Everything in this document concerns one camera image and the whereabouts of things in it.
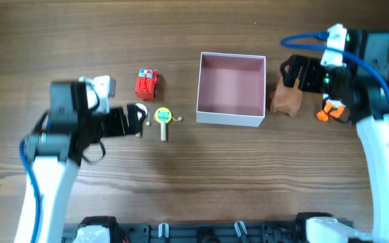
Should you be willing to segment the white plush duck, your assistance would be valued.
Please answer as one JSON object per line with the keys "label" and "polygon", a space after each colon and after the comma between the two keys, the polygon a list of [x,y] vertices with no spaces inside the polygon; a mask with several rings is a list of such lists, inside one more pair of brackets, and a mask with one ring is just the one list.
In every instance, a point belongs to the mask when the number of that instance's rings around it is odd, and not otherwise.
{"label": "white plush duck", "polygon": [[317,113],[317,119],[322,122],[335,120],[344,123],[344,121],[340,119],[340,116],[346,109],[346,106],[342,104],[340,100],[332,99],[328,94],[323,94],[322,98],[322,109]]}

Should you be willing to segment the brown plush toy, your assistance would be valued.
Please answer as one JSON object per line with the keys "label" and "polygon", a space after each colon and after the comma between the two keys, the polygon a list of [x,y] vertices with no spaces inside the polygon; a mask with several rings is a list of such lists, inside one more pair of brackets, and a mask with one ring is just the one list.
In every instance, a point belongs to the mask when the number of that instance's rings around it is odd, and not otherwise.
{"label": "brown plush toy", "polygon": [[280,78],[276,85],[276,90],[270,93],[271,112],[286,113],[295,117],[301,107],[303,92],[297,87],[284,86],[283,78]]}

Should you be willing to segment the red toy fire truck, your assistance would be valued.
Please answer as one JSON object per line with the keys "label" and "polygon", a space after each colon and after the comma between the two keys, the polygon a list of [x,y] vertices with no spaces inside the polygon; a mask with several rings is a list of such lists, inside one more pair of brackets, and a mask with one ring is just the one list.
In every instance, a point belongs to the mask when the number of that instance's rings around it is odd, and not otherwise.
{"label": "red toy fire truck", "polygon": [[136,80],[135,94],[140,99],[154,99],[159,84],[159,73],[154,69],[140,69]]}

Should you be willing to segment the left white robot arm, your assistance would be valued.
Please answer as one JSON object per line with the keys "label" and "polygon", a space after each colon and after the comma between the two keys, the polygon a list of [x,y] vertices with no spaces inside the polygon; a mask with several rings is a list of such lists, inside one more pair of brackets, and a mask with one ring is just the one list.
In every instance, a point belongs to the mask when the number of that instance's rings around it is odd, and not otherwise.
{"label": "left white robot arm", "polygon": [[50,85],[51,106],[19,145],[26,193],[16,242],[61,242],[68,201],[84,151],[102,138],[138,134],[146,113],[135,104],[109,106],[110,76]]}

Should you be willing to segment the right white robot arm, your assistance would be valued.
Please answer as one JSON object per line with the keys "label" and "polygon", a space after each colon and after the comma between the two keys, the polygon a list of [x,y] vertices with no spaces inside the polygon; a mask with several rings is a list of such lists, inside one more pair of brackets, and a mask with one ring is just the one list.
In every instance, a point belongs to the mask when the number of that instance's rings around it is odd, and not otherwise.
{"label": "right white robot arm", "polygon": [[[307,39],[315,39],[313,44]],[[283,38],[283,47],[320,51],[322,57],[292,55],[280,67],[283,83],[324,95],[332,117],[340,105],[349,110],[367,160],[373,200],[373,229],[364,233],[325,213],[298,215],[301,242],[389,242],[389,33],[348,29]]]}

